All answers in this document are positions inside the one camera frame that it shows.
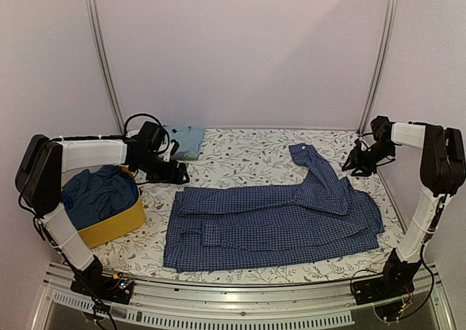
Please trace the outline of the light blue t-shirt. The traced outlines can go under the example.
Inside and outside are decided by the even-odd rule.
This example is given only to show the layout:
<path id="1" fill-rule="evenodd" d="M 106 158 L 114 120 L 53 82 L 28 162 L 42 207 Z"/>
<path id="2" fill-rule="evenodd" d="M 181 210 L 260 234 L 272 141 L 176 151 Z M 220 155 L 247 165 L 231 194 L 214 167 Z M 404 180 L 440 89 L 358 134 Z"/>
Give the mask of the light blue t-shirt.
<path id="1" fill-rule="evenodd" d="M 179 147 L 172 156 L 174 160 L 197 160 L 199 158 L 205 129 L 200 127 L 175 127 L 164 125 L 170 140 L 178 142 Z"/>

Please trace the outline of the blue checkered shirt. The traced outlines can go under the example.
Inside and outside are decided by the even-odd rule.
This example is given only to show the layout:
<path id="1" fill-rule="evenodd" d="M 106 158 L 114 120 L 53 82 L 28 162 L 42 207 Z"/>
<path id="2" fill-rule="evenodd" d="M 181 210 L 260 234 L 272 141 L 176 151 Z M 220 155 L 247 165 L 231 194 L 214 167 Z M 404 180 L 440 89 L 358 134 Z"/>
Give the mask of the blue checkered shirt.
<path id="1" fill-rule="evenodd" d="M 213 272 L 313 263 L 378 248 L 382 214 L 365 192 L 339 178 L 315 147 L 289 148 L 307 175 L 300 184 L 177 192 L 163 265 Z"/>

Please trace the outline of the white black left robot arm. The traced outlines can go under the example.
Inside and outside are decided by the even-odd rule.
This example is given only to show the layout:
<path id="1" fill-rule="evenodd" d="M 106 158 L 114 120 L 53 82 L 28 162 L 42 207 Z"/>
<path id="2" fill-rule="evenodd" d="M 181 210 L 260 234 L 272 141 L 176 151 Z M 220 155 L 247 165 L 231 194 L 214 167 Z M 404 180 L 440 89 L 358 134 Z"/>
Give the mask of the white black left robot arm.
<path id="1" fill-rule="evenodd" d="M 146 181 L 151 184 L 189 182 L 185 164 L 162 159 L 148 145 L 141 138 L 123 135 L 48 138 L 36 134 L 15 176 L 19 206 L 40 222 L 40 233 L 51 238 L 54 249 L 62 253 L 72 267 L 84 271 L 79 282 L 92 296 L 103 296 L 108 291 L 108 281 L 89 268 L 95 257 L 66 213 L 62 175 L 72 170 L 123 165 L 130 171 L 145 173 Z"/>

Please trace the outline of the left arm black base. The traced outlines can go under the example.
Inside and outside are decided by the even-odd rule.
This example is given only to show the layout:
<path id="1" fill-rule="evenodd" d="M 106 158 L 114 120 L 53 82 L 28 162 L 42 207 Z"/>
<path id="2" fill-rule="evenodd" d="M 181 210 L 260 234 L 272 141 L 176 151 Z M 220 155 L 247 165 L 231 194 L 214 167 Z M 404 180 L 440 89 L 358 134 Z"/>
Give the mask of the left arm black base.
<path id="1" fill-rule="evenodd" d="M 85 296 L 128 305 L 133 295 L 134 280 L 122 273 L 105 275 L 100 270 L 77 271 L 71 290 Z"/>

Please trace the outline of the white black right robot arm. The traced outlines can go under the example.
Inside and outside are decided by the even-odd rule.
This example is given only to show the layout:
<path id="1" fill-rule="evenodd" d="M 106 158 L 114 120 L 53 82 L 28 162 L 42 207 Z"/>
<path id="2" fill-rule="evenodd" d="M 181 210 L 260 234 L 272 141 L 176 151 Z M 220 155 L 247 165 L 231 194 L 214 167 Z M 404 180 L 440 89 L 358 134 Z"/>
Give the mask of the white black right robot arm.
<path id="1" fill-rule="evenodd" d="M 422 265 L 424 249 L 434 235 L 438 222 L 452 197 L 465 182 L 465 148 L 462 132 L 422 122 L 392 122 L 377 116 L 371 121 L 374 143 L 367 146 L 362 139 L 342 166 L 352 176 L 369 177 L 382 166 L 381 161 L 395 161 L 398 146 L 419 149 L 419 176 L 422 184 L 419 201 L 408 229 L 393 249 L 376 283 L 376 291 L 384 298 L 393 297 L 412 280 Z"/>

